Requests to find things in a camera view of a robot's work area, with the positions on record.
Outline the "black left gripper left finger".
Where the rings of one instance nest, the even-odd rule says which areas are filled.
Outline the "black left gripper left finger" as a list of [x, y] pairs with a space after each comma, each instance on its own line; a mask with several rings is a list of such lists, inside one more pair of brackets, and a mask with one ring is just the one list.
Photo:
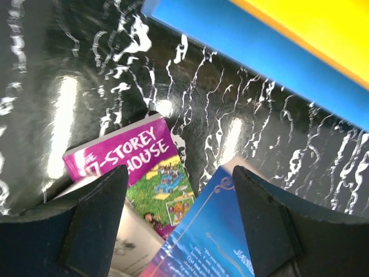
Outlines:
[[128, 179], [121, 165], [55, 200], [1, 217], [1, 276], [107, 276]]

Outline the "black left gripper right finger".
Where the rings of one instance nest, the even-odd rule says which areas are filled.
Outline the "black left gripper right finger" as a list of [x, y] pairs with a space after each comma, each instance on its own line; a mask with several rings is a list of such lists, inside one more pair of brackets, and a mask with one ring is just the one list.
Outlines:
[[242, 166], [232, 173], [256, 276], [368, 276], [368, 219], [289, 193]]

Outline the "Jane Eyre blue orange book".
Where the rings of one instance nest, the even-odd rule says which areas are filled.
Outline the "Jane Eyre blue orange book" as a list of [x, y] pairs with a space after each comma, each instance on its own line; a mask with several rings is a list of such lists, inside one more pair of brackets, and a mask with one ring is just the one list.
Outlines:
[[220, 166], [141, 276], [254, 276], [232, 179], [239, 157]]

